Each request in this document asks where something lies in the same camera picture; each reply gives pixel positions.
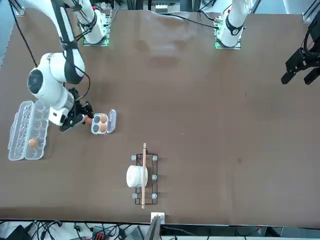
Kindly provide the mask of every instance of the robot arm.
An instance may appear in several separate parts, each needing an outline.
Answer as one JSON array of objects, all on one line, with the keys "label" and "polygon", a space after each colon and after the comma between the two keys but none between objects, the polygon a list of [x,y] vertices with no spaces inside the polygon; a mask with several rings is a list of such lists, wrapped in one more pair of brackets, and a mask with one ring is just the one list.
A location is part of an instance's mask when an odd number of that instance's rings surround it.
[{"label": "robot arm", "polygon": [[38,9],[54,23],[62,51],[42,56],[39,65],[27,79],[31,93],[50,106],[49,120],[62,131],[83,123],[85,116],[92,116],[88,102],[81,104],[74,88],[67,90],[63,83],[79,84],[85,73],[85,64],[78,49],[65,4],[62,0],[25,2],[27,7]]},{"label": "robot arm", "polygon": [[222,16],[223,26],[217,37],[223,45],[233,47],[238,43],[249,11],[248,0],[232,1],[230,13]]},{"label": "robot arm", "polygon": [[[314,45],[308,49],[308,39],[311,36]],[[309,85],[320,76],[320,11],[308,26],[303,40],[303,47],[298,48],[286,61],[286,73],[281,78],[282,84],[287,84],[297,72],[313,68],[305,77],[305,84]]]}]

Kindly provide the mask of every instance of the wire rack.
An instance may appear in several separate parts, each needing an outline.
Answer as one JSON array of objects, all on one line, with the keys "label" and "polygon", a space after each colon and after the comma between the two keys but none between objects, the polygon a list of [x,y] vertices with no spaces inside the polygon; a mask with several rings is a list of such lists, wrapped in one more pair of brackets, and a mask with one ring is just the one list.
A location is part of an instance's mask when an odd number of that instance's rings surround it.
[{"label": "wire rack", "polygon": [[[143,161],[143,154],[137,154],[136,156],[136,161],[135,165],[136,166],[142,166],[142,161]],[[146,158],[147,160],[150,160],[152,162],[152,175],[156,175],[157,179],[153,180],[152,176],[148,178],[151,181],[151,193],[145,195],[145,205],[155,205],[158,204],[158,154],[156,153],[149,153],[148,150],[146,151]],[[142,199],[142,189],[140,187],[135,188],[135,194],[137,194],[137,198],[134,199],[134,203],[136,205],[141,205],[141,199]],[[152,194],[157,194],[157,198],[153,199]]]}]

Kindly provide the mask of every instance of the white cup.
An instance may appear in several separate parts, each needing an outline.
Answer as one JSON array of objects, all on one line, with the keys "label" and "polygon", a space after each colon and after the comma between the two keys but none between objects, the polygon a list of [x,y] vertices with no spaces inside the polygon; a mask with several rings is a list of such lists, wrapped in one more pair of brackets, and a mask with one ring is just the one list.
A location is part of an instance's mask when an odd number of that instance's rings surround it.
[{"label": "white cup", "polygon": [[[129,166],[126,171],[126,184],[129,188],[141,188],[142,187],[142,166]],[[148,182],[148,170],[145,168],[145,186]]]}]

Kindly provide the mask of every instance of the clear plastic egg carton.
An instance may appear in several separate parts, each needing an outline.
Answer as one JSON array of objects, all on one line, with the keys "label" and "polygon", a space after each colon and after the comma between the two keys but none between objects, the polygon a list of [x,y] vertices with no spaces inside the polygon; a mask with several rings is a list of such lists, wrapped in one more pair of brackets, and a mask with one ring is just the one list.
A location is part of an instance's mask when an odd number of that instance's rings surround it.
[{"label": "clear plastic egg carton", "polygon": [[107,113],[95,113],[93,115],[91,132],[95,135],[98,134],[110,134],[116,128],[117,112],[111,109],[109,114]]},{"label": "clear plastic egg carton", "polygon": [[[49,109],[41,101],[21,103],[10,129],[9,160],[38,160],[43,157],[49,126]],[[31,139],[36,142],[36,146],[28,145]]]}]

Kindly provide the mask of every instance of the metal bracket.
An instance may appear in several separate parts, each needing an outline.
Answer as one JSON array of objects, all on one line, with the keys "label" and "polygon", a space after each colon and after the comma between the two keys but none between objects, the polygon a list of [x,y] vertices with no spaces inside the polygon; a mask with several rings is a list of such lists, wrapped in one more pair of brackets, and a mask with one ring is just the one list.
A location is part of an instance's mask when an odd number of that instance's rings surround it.
[{"label": "metal bracket", "polygon": [[311,22],[310,17],[306,18],[304,12],[301,13],[301,16],[304,24],[309,24]]},{"label": "metal bracket", "polygon": [[151,212],[151,219],[150,219],[150,222],[152,222],[152,220],[159,216],[160,217],[160,224],[166,224],[166,214],[164,212]]}]

